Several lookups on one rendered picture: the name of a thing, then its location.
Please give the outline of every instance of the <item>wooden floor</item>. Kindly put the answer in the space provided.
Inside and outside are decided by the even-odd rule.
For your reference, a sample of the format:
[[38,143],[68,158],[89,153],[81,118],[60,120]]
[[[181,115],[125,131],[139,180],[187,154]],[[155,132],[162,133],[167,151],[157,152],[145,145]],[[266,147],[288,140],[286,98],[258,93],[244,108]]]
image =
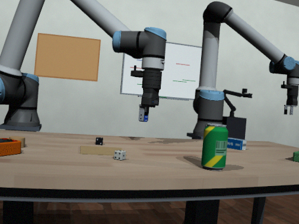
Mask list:
[[[253,199],[220,200],[218,224],[250,224]],[[182,224],[186,202],[34,203],[34,224]],[[0,201],[0,224],[3,202]],[[299,224],[299,195],[267,197],[263,224]]]

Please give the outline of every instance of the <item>blue box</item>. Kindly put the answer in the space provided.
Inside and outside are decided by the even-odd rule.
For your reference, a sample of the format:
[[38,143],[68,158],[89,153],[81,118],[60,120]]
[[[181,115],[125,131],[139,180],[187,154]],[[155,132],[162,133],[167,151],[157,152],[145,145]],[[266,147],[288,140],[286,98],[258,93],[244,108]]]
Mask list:
[[246,140],[229,137],[227,140],[227,147],[236,150],[246,150]]

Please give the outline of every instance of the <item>yellow stripe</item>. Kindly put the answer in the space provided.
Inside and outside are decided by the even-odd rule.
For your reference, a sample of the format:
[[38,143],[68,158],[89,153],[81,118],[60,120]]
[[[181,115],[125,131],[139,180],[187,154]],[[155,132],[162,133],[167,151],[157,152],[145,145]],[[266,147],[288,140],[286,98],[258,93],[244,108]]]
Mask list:
[[212,131],[213,129],[214,129],[215,127],[213,127],[213,126],[209,126],[209,127],[207,127],[206,129],[205,129],[205,132],[203,133],[203,139],[206,137],[206,135],[208,135],[208,133],[210,132],[210,131]]
[[205,166],[212,168],[223,156],[214,156],[210,161],[208,161]]

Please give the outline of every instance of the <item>table leg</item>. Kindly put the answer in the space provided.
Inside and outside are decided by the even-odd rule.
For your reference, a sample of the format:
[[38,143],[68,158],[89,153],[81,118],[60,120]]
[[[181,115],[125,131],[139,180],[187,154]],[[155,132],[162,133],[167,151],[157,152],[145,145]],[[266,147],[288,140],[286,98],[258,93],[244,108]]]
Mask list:
[[32,201],[3,201],[3,224],[33,224]]
[[266,197],[255,197],[253,201],[252,210],[252,224],[262,224],[263,223],[263,212],[265,209]]
[[184,224],[217,224],[220,200],[187,201]]

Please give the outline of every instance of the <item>green soda can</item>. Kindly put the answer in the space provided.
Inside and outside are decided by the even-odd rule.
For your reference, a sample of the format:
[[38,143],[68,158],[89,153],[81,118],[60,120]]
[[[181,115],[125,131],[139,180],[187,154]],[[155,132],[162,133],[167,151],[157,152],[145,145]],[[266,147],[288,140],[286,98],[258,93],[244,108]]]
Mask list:
[[225,167],[228,130],[226,125],[206,125],[203,133],[202,167],[208,170],[221,171]]

